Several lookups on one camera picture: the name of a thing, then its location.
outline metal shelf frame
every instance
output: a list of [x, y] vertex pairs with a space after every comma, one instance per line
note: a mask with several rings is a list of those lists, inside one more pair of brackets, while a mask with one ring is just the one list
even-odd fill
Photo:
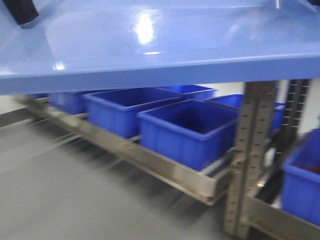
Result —
[[[295, 146], [306, 137], [299, 139]], [[283, 155], [278, 158], [278, 162], [261, 176], [258, 184], [245, 198], [247, 224], [278, 240], [319, 239], [319, 226], [275, 207], [274, 202], [279, 197], [283, 182], [280, 167], [285, 160]]]
[[[272, 169], [279, 169], [281, 161], [278, 159], [297, 137], [309, 85], [309, 79], [289, 82], [285, 114]], [[255, 227], [279, 240], [317, 239], [316, 236], [319, 237], [320, 233], [318, 226], [276, 209], [255, 196], [257, 189], [264, 185], [272, 186], [269, 190], [264, 190], [269, 195], [280, 191], [277, 185], [263, 181], [262, 176], [266, 170], [261, 164], [266, 152], [263, 143], [268, 138], [276, 93], [276, 81], [245, 85], [244, 104], [236, 137], [236, 154], [231, 163], [233, 179], [228, 190], [224, 231], [240, 239], [247, 239], [250, 227]]]
[[22, 95], [17, 97], [17, 101], [36, 116], [48, 119], [102, 149], [119, 155], [128, 163], [208, 206], [215, 204], [227, 192], [232, 178], [229, 165], [234, 155], [233, 148], [204, 170], [196, 171], [139, 145], [138, 137], [122, 138], [86, 121], [83, 114], [68, 114], [49, 105], [45, 99]]

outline epoxy floor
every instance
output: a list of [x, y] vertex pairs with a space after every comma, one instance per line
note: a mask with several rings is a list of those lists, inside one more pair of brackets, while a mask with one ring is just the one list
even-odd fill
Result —
[[0, 128], [0, 183], [1, 240], [233, 239], [225, 198], [205, 206], [46, 120]]

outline perforated steel post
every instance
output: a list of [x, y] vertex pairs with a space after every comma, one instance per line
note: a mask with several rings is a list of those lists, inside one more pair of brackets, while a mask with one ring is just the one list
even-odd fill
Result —
[[233, 180], [229, 187], [224, 231], [245, 238], [248, 226], [243, 223], [244, 197], [261, 173], [270, 119], [278, 82], [248, 82], [245, 85], [236, 137], [237, 153], [232, 161]]
[[295, 79], [289, 82], [285, 112], [277, 146], [278, 154], [281, 154], [296, 139], [307, 100], [309, 85], [310, 79]]

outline plastic crate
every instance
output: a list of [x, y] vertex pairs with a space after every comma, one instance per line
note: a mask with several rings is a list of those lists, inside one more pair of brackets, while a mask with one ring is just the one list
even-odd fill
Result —
[[313, 130], [288, 157], [282, 209], [320, 226], [320, 129]]
[[[208, 99], [209, 102], [220, 103], [223, 105], [235, 107], [237, 109], [241, 108], [243, 100], [244, 100], [244, 95], [240, 93]], [[282, 102], [275, 103], [275, 108], [273, 111], [273, 119], [270, 126], [270, 132], [272, 135], [281, 127], [282, 120], [285, 114], [285, 107], [286, 107], [285, 103], [282, 103]]]
[[161, 86], [161, 89], [181, 94], [184, 100], [205, 100], [215, 96], [217, 89], [198, 85]]
[[237, 115], [197, 100], [140, 112], [140, 144], [200, 171], [234, 146]]
[[177, 93], [152, 87], [100, 92], [84, 97], [88, 120], [123, 138], [139, 135], [138, 112], [181, 101]]
[[67, 113], [82, 114], [86, 112], [83, 95], [101, 91], [53, 92], [48, 94], [48, 101]]
[[28, 96], [34, 99], [42, 99], [42, 98], [47, 98], [48, 93], [33, 93], [33, 94], [28, 94]]

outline stainless steel shelf rail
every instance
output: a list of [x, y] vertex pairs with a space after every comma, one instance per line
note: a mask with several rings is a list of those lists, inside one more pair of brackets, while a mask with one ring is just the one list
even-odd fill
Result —
[[130, 164], [183, 191], [206, 205], [213, 205], [227, 191], [231, 181], [229, 160], [233, 149], [209, 165], [203, 171], [195, 171], [163, 155], [153, 152], [136, 139], [125, 139], [89, 123], [83, 116], [70, 115], [43, 100], [18, 96], [17, 100], [26, 109], [46, 118], [68, 131], [81, 135], [89, 142], [123, 157]]

